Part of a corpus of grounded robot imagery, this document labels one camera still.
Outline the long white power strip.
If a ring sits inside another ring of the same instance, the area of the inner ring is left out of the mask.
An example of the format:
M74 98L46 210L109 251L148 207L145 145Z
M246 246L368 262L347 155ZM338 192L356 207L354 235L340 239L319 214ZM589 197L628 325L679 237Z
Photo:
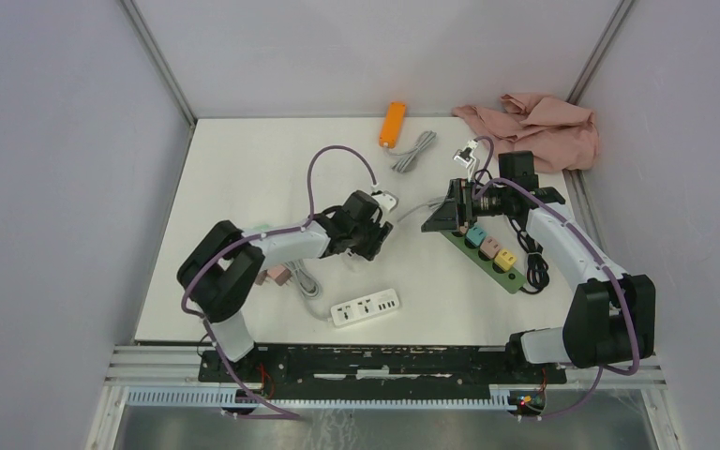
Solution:
M399 310L401 301L394 289L375 292L346 301L330 308L332 324L345 327Z

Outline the dark green power strip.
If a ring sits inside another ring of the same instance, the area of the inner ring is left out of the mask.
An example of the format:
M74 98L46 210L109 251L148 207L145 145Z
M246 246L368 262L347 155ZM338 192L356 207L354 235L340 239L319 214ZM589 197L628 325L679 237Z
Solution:
M502 286L507 292L514 294L519 292L520 289L525 286L526 277L521 274L515 266L510 271L503 273L494 264L493 260L487 260L479 253L479 247L467 247L465 243L466 232L462 231L463 229L458 232L442 232L442 236L453 244L475 266Z

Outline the orange power strip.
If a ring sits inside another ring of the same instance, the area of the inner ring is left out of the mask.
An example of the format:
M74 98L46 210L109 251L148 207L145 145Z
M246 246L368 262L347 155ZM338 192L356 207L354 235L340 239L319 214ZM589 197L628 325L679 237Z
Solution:
M379 133L378 144L382 148L393 149L398 143L406 116L407 106L403 102L391 102L387 108Z

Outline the pink plug from orange strip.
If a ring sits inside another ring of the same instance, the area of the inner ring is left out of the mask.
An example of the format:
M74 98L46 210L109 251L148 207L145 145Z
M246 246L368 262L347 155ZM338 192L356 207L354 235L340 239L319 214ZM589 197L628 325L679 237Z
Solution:
M268 277L267 272L261 271L255 279L255 284L259 285L259 286L263 285L264 282L266 281L267 277Z

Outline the yellow plug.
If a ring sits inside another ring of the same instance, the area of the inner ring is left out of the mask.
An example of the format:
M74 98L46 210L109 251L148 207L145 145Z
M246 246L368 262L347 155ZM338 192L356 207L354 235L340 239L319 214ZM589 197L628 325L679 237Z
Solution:
M494 257L494 264L503 272L510 271L517 262L517 256L510 250L503 248Z

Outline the green plug from orange strip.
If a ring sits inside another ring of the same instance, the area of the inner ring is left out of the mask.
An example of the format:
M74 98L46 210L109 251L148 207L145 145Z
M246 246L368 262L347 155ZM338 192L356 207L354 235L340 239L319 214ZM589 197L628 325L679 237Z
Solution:
M273 228L273 227L272 227L271 225L269 225L269 224L259 224L259 225L253 226L253 227L252 227L252 230L255 230L256 233L257 233L257 232L269 231L269 230L271 230L272 228Z

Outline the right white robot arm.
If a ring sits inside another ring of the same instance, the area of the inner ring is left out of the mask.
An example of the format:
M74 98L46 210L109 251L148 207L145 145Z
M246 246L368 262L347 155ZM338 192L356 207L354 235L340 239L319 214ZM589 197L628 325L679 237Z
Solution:
M480 181L474 144L456 151L467 172L451 180L424 233L471 229L477 219L505 216L517 222L547 252L574 295L562 326L516 333L503 361L517 383L536 376L544 364L600 367L631 376L654 349L656 290L645 275L631 275L613 262L572 217L554 187L540 187L530 151L506 153L499 175Z

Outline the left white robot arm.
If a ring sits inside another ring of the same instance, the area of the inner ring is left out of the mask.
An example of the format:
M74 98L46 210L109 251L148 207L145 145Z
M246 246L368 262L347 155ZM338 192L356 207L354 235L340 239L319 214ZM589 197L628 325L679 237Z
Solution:
M371 261L393 230L385 217L397 205L387 191L357 190L344 204L302 224L242 230L229 220L218 222L181 264L176 279L185 290L181 308L203 320L224 372L239 382L256 372L255 340L241 309L262 271L346 252Z

